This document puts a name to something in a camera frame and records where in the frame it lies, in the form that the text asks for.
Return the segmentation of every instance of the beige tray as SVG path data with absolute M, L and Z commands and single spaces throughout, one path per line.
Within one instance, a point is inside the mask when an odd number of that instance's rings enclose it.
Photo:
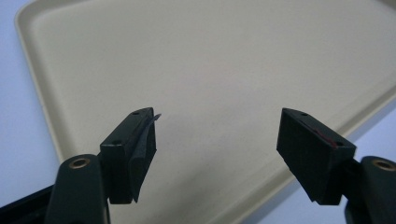
M 140 202 L 113 223 L 241 221 L 292 179 L 282 107 L 346 135 L 394 98 L 395 24 L 375 0 L 39 0 L 17 18 L 61 161 L 163 113 Z

